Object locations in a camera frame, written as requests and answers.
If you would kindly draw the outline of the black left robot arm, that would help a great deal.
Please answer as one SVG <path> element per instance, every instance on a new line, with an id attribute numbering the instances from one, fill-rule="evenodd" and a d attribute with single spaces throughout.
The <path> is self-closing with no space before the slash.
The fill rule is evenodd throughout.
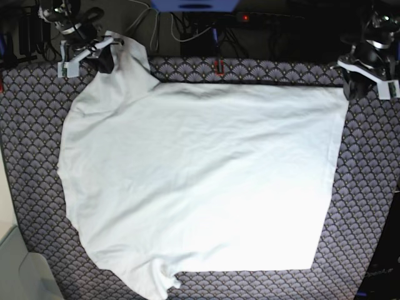
<path id="1" fill-rule="evenodd" d="M 366 97 L 377 89 L 378 99 L 399 97 L 399 7 L 388 1 L 371 1 L 361 15 L 361 30 L 342 40 L 349 53 L 337 59 L 347 100 Z"/>

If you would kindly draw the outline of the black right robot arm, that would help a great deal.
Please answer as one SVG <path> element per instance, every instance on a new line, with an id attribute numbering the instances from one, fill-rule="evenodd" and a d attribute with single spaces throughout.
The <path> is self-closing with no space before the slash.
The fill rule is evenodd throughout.
<path id="1" fill-rule="evenodd" d="M 111 46 L 124 44 L 121 38 L 99 34 L 95 23 L 104 16 L 100 7 L 81 12 L 80 1 L 39 1 L 38 16 L 55 25 L 63 39 L 57 76 L 76 78 L 81 62 L 89 61 L 98 72 L 110 74 L 114 69 Z"/>

